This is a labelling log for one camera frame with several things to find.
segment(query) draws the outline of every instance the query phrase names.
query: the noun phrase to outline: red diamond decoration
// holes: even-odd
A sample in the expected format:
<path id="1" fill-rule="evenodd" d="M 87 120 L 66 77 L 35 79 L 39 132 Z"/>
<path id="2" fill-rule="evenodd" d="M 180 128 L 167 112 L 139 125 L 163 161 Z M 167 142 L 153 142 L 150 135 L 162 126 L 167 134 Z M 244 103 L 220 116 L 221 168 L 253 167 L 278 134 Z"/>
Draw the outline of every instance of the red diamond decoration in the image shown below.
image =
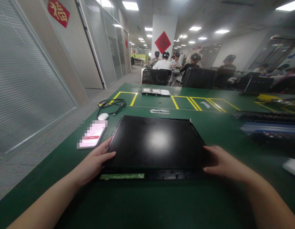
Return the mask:
<path id="1" fill-rule="evenodd" d="M 171 45 L 170 40 L 165 32 L 163 32 L 160 37 L 158 37 L 158 39 L 155 41 L 155 45 L 161 54 L 165 52 L 165 50 Z"/>

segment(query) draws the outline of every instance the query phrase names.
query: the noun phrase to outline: phone screen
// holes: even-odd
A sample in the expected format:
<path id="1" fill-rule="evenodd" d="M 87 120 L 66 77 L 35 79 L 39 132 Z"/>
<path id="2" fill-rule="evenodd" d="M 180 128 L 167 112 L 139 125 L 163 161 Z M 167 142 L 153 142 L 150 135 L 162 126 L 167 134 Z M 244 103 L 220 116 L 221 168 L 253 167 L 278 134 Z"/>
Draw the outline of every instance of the phone screen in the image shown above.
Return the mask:
<path id="1" fill-rule="evenodd" d="M 107 125 L 108 125 L 107 120 L 93 121 L 89 129 L 85 131 L 85 135 L 82 137 L 82 139 L 78 143 L 77 148 L 78 149 L 93 148 L 97 146 Z"/>

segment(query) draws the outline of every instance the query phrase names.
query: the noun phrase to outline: white computer mouse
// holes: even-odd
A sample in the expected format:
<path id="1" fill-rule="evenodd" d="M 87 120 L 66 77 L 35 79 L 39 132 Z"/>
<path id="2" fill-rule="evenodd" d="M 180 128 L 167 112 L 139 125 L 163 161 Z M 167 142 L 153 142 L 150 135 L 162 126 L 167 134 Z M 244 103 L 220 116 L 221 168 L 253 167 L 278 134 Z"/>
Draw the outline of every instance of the white computer mouse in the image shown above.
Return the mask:
<path id="1" fill-rule="evenodd" d="M 106 120 L 108 119 L 109 115 L 107 113 L 100 114 L 97 118 L 98 120 Z"/>

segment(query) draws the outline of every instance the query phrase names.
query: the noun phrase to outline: black shirt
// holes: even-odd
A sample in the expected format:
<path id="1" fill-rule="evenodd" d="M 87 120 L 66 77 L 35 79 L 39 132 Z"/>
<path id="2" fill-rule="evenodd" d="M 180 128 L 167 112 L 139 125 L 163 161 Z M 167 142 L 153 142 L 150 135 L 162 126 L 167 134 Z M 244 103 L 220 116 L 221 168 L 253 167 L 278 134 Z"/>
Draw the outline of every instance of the black shirt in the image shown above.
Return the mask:
<path id="1" fill-rule="evenodd" d="M 185 77 L 186 76 L 186 71 L 188 70 L 188 68 L 190 68 L 190 67 L 199 67 L 198 65 L 196 65 L 196 63 L 188 63 L 188 64 L 186 64 L 186 65 L 184 65 L 184 67 L 182 68 L 182 69 L 180 69 L 180 72 L 185 72 L 184 74 L 183 74 L 183 77 Z"/>

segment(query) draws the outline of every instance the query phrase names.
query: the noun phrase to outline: person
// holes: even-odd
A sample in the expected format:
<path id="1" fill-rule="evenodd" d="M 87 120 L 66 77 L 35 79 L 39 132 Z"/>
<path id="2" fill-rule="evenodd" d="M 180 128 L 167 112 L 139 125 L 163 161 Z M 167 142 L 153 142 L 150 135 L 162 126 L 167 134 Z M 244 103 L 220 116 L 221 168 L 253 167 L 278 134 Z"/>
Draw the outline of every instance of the person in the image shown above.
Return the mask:
<path id="1" fill-rule="evenodd" d="M 269 67 L 269 64 L 262 64 L 260 67 L 255 68 L 253 72 L 261 73 L 261 74 L 267 74 L 266 69 Z"/>
<path id="2" fill-rule="evenodd" d="M 168 52 L 162 53 L 162 60 L 158 61 L 154 66 L 153 69 L 171 69 L 171 62 L 169 62 L 167 59 L 169 58 L 170 54 Z"/>
<path id="3" fill-rule="evenodd" d="M 282 66 L 278 67 L 277 69 L 273 70 L 271 73 L 269 73 L 269 76 L 277 76 L 277 75 L 285 75 L 283 72 L 285 69 L 289 68 L 289 64 L 283 64 Z"/>
<path id="4" fill-rule="evenodd" d="M 155 51 L 155 57 L 153 59 L 151 59 L 151 62 L 150 62 L 150 66 L 151 67 L 154 67 L 154 65 L 159 61 L 161 60 L 161 58 L 159 59 L 159 55 L 160 55 L 160 52 L 159 51 Z"/>
<path id="5" fill-rule="evenodd" d="M 175 54 L 175 59 L 173 59 L 171 61 L 172 68 L 181 68 L 182 67 L 181 60 L 179 59 L 179 57 L 180 57 L 180 53 L 177 52 Z"/>
<path id="6" fill-rule="evenodd" d="M 233 76 L 233 74 L 236 70 L 236 66 L 233 64 L 235 59 L 236 59 L 235 55 L 232 55 L 232 54 L 228 55 L 223 61 L 224 65 L 221 65 L 217 69 L 216 77 L 220 74 Z"/>
<path id="7" fill-rule="evenodd" d="M 50 187 L 8 229 L 54 228 L 78 190 L 95 178 L 102 163 L 116 152 L 106 153 L 112 137 L 91 151 L 69 174 Z M 204 146 L 218 162 L 205 173 L 241 182 L 246 187 L 258 228 L 295 228 L 295 215 L 276 190 L 259 174 L 219 146 Z"/>
<path id="8" fill-rule="evenodd" d="M 200 55 L 200 59 L 202 59 L 202 51 L 201 50 L 198 52 L 198 54 Z"/>
<path id="9" fill-rule="evenodd" d="M 186 71 L 188 68 L 190 67 L 199 67 L 199 65 L 197 65 L 197 63 L 200 61 L 200 56 L 198 53 L 194 53 L 191 55 L 190 57 L 190 63 L 187 63 L 184 65 L 184 67 L 182 69 L 180 69 L 180 72 L 184 72 L 183 73 L 183 77 L 186 76 Z"/>
<path id="10" fill-rule="evenodd" d="M 174 60 L 174 58 L 175 58 L 175 53 L 173 53 L 172 58 L 171 58 L 170 61 Z"/>

